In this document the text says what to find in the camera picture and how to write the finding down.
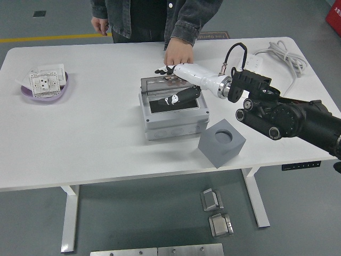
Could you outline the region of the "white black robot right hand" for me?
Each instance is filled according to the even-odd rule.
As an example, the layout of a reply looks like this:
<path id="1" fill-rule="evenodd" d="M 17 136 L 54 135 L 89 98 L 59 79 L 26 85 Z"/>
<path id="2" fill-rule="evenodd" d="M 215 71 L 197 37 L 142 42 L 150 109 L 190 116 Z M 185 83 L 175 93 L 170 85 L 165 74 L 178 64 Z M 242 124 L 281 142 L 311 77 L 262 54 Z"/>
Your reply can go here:
<path id="1" fill-rule="evenodd" d="M 190 88 L 179 91 L 167 98 L 158 100 L 159 105 L 178 106 L 200 97 L 202 90 L 209 90 L 221 99 L 228 96 L 232 78 L 227 75 L 218 75 L 198 65 L 183 63 L 173 66 L 164 66 L 155 71 L 156 74 L 174 74 L 192 84 Z"/>

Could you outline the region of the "person's left hand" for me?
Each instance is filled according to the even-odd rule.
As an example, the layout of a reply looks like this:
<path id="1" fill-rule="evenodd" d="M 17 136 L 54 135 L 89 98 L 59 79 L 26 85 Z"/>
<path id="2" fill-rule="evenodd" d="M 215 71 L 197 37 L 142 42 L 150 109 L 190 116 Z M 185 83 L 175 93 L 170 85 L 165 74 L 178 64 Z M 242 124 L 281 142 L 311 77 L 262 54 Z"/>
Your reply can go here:
<path id="1" fill-rule="evenodd" d="M 182 63 L 193 63 L 193 46 L 180 38 L 172 37 L 164 56 L 164 64 L 167 66 Z"/>

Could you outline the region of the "person's right hand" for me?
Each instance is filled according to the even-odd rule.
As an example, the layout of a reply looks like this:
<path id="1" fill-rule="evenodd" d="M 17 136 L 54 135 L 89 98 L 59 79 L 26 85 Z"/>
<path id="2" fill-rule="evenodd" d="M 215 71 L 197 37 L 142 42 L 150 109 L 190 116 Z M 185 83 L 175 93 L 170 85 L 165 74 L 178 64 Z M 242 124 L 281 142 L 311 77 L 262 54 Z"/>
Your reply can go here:
<path id="1" fill-rule="evenodd" d="M 109 25 L 108 19 L 101 19 L 101 18 L 97 18 L 97 17 L 92 17 L 91 18 L 91 24 L 98 34 L 100 34 L 102 36 L 108 35 L 108 30 L 110 30 L 110 25 Z"/>

